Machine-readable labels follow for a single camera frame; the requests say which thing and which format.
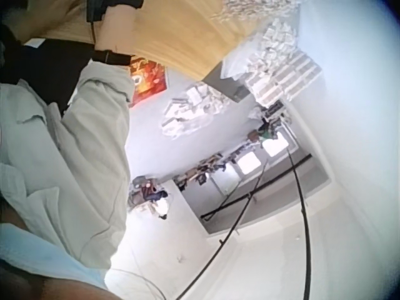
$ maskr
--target bright window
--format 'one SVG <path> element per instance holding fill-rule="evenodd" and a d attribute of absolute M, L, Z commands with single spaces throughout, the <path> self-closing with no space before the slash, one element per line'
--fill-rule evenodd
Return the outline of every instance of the bright window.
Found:
<path fill-rule="evenodd" d="M 262 146 L 269 156 L 274 157 L 281 151 L 285 150 L 289 146 L 289 143 L 285 140 L 283 135 L 278 132 L 277 139 L 267 139 L 262 143 Z"/>
<path fill-rule="evenodd" d="M 237 161 L 237 165 L 240 167 L 244 175 L 249 174 L 253 170 L 261 166 L 261 161 L 257 158 L 254 152 L 247 153 L 241 159 Z"/>

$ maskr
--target white shirt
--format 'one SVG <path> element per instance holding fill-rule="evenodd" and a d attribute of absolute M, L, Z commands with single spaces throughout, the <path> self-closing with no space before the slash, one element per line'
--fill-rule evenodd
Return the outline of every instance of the white shirt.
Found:
<path fill-rule="evenodd" d="M 128 71 L 92 62 L 61 119 L 32 89 L 0 85 L 0 190 L 29 230 L 108 269 L 126 220 Z"/>

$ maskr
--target table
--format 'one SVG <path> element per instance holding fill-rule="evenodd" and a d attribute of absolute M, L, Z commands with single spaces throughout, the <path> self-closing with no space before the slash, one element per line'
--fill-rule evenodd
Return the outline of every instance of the table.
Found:
<path fill-rule="evenodd" d="M 203 80 L 257 26 L 256 21 L 220 23 L 212 16 L 221 8 L 222 0 L 146 0 L 135 20 L 132 54 Z M 93 43 L 85 13 L 43 37 Z"/>

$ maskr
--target wooden table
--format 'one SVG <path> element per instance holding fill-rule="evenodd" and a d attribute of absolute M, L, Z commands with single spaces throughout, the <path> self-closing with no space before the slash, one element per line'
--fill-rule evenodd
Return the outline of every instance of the wooden table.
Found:
<path fill-rule="evenodd" d="M 202 80 L 257 25 L 212 19 L 221 8 L 222 0 L 146 0 L 136 18 L 132 54 Z M 44 37 L 93 42 L 84 13 Z"/>

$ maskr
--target light blue cloth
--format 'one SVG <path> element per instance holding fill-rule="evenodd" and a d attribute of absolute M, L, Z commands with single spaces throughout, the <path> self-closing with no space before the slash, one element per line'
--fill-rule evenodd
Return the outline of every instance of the light blue cloth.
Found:
<path fill-rule="evenodd" d="M 63 249 L 30 232 L 4 223 L 0 224 L 0 237 L 0 258 L 15 268 L 44 277 L 88 283 L 108 290 L 100 271 L 83 266 Z"/>

